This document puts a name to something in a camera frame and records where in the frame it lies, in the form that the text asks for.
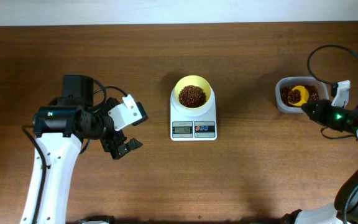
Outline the red beans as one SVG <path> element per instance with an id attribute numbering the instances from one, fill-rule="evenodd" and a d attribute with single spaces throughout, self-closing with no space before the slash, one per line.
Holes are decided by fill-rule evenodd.
<path id="1" fill-rule="evenodd" d="M 201 87 L 188 85 L 180 91 L 178 99 L 187 108 L 198 108 L 206 103 L 206 93 Z"/>

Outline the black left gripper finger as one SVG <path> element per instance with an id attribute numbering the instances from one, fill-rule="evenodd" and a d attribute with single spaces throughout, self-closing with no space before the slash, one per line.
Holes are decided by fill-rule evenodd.
<path id="1" fill-rule="evenodd" d="M 131 152 L 131 151 L 133 151 L 133 150 L 136 150 L 136 149 L 138 149 L 138 148 L 140 148 L 140 147 L 142 147 L 143 146 L 143 144 L 140 142 L 140 141 L 138 141 L 137 139 L 135 139 L 135 138 L 132 138 L 131 140 L 129 140 L 126 144 L 125 144 L 125 151 L 126 152 Z"/>
<path id="2" fill-rule="evenodd" d="M 114 160 L 118 160 L 118 159 L 122 158 L 123 156 L 125 156 L 128 152 L 129 152 L 129 150 L 128 150 L 127 146 L 121 145 L 118 147 L 113 147 L 111 149 L 111 156 Z"/>

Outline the yellow measuring scoop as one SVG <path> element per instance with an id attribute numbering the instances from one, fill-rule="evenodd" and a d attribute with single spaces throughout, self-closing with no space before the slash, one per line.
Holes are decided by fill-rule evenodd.
<path id="1" fill-rule="evenodd" d="M 309 91 L 301 85 L 293 87 L 288 93 L 288 103 L 295 107 L 300 107 L 309 100 Z"/>

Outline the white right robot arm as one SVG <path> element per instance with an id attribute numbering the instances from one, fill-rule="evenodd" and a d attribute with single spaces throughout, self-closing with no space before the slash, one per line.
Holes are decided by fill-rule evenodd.
<path id="1" fill-rule="evenodd" d="M 358 141 L 328 140 L 305 114 L 283 114 L 273 89 L 217 88 L 218 137 L 172 141 L 168 98 L 127 128 L 142 147 L 114 163 L 104 211 L 120 221 L 272 221 L 332 202 L 358 168 Z"/>

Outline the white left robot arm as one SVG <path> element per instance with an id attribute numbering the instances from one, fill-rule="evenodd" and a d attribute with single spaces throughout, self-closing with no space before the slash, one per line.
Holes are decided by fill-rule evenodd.
<path id="1" fill-rule="evenodd" d="M 22 127 L 35 156 L 21 223 L 66 222 L 75 163 L 92 140 L 100 141 L 114 160 L 142 146 L 122 131 L 147 120 L 142 104 L 125 93 L 122 101 L 104 96 L 96 105 L 95 85 L 106 93 L 107 87 L 94 78 L 64 75 L 61 96 L 41 107 L 31 125 Z"/>

